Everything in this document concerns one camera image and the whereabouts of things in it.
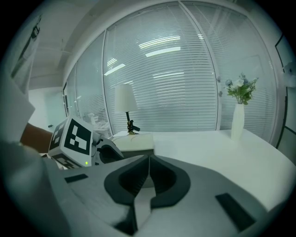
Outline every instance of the white table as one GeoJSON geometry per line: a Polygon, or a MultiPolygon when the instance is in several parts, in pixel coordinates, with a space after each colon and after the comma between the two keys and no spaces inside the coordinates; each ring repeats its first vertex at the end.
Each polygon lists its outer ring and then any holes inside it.
{"type": "MultiPolygon", "coordinates": [[[[268,211],[286,200],[295,184],[296,166],[247,130],[238,142],[230,139],[230,130],[152,134],[156,155],[215,170],[251,193],[268,211]]],[[[125,135],[127,131],[122,131],[114,137],[125,135]]]]}

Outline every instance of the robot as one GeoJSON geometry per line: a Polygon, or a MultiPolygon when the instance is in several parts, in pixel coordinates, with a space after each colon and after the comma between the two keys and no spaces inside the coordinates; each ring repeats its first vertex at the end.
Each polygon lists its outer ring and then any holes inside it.
{"type": "Polygon", "coordinates": [[[0,154],[8,194],[45,236],[256,236],[277,214],[214,170],[155,155],[125,159],[75,117],[56,127],[49,147],[67,170],[15,143],[1,142],[0,154]],[[147,179],[156,196],[139,227],[134,203],[147,179]]]}
{"type": "Polygon", "coordinates": [[[123,159],[121,151],[109,139],[93,131],[93,126],[69,116],[52,135],[48,155],[66,168],[90,167],[123,159]]]}

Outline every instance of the black rubber pad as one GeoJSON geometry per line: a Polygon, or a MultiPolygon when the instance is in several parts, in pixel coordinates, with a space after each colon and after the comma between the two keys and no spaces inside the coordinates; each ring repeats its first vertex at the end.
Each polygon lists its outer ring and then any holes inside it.
{"type": "Polygon", "coordinates": [[[104,187],[116,203],[133,206],[134,199],[148,176],[148,170],[149,157],[144,155],[108,174],[104,187]]]}
{"type": "Polygon", "coordinates": [[[101,148],[97,148],[100,152],[101,161],[104,164],[111,163],[114,161],[120,161],[123,159],[111,146],[103,145],[101,148]]]}
{"type": "Polygon", "coordinates": [[[243,231],[255,223],[255,220],[228,193],[216,196],[216,199],[228,214],[239,231],[243,231]]]}
{"type": "Polygon", "coordinates": [[[151,208],[177,204],[189,191],[189,175],[181,168],[165,162],[155,155],[150,156],[150,176],[155,186],[156,197],[151,199],[151,208]]]}
{"type": "Polygon", "coordinates": [[[83,180],[83,179],[86,179],[86,178],[88,178],[87,175],[80,174],[80,175],[75,175],[75,176],[67,177],[67,178],[65,178],[65,181],[67,183],[73,183],[73,182],[76,182],[76,181],[79,181],[79,180],[83,180]]]}
{"type": "Polygon", "coordinates": [[[138,230],[134,206],[130,207],[126,218],[114,227],[131,236],[138,230]]]}

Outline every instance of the flower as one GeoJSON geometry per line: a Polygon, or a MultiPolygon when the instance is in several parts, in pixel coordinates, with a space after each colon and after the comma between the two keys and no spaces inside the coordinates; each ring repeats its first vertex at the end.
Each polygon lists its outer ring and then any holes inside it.
{"type": "Polygon", "coordinates": [[[230,85],[232,85],[232,81],[231,81],[230,79],[228,79],[228,80],[225,82],[225,85],[229,87],[230,85]]]}
{"type": "Polygon", "coordinates": [[[230,90],[231,90],[231,91],[235,91],[236,89],[237,89],[237,86],[234,86],[234,85],[231,85],[231,86],[230,86],[230,90]]]}
{"type": "Polygon", "coordinates": [[[238,79],[236,80],[233,85],[236,86],[236,87],[242,87],[244,84],[244,80],[243,79],[238,79]]]}

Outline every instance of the ceiling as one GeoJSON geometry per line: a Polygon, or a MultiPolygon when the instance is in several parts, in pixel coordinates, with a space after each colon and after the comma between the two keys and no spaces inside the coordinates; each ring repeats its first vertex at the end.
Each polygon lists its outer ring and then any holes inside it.
{"type": "Polygon", "coordinates": [[[40,41],[29,89],[62,86],[63,69],[87,27],[119,0],[48,0],[41,8],[40,41]]]}

